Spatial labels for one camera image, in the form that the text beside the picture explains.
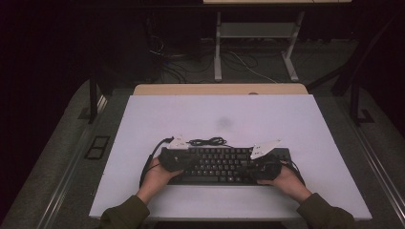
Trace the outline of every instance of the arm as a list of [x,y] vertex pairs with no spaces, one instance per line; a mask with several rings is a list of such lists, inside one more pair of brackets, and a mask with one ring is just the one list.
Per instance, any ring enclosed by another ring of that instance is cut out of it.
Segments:
[[314,229],[354,227],[354,218],[343,209],[330,206],[318,194],[313,194],[286,166],[274,180],[258,180],[259,184],[277,187],[300,204],[297,212]]
[[166,186],[172,177],[181,172],[167,172],[161,167],[159,160],[154,158],[138,192],[121,205],[105,210],[101,216],[99,228],[138,228],[149,216],[147,208],[149,201]]

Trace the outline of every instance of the sleeve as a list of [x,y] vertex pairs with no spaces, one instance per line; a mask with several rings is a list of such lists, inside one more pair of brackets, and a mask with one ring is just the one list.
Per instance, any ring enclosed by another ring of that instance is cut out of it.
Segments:
[[307,198],[297,209],[297,212],[314,229],[355,228],[352,214],[341,208],[330,206],[318,194],[312,194]]
[[137,196],[131,196],[121,205],[105,210],[98,228],[136,229],[149,214],[142,200]]

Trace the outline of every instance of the metal frame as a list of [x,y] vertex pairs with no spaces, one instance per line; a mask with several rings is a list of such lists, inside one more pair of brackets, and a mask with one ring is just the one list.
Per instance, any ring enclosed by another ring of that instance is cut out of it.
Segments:
[[221,38],[288,38],[289,45],[281,53],[291,81],[298,81],[298,75],[291,62],[291,54],[305,13],[301,11],[292,23],[222,23],[221,13],[217,12],[217,32],[215,39],[214,74],[215,81],[223,80],[221,68]]

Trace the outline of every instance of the white table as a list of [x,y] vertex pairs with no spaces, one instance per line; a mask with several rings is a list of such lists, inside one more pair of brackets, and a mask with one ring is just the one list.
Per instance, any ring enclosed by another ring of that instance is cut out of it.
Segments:
[[[147,157],[159,141],[172,135],[188,139],[221,136],[235,147],[281,138],[279,147],[290,149],[311,191],[356,219],[371,218],[309,94],[131,96],[90,216],[99,218],[105,209],[133,195]],[[268,186],[167,186],[149,203],[148,219],[291,220],[300,218],[297,207]]]

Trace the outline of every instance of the hand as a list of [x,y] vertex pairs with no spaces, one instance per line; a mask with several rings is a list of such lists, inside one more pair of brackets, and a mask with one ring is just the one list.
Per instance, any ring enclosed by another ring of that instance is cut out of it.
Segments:
[[280,189],[283,193],[302,203],[312,192],[301,183],[298,177],[286,166],[282,166],[280,175],[274,180],[257,180],[258,184],[269,184]]
[[149,165],[149,171],[145,175],[145,180],[137,192],[137,196],[145,204],[148,204],[152,197],[162,190],[172,177],[181,173],[182,171],[168,172],[160,165],[157,157],[153,158]]

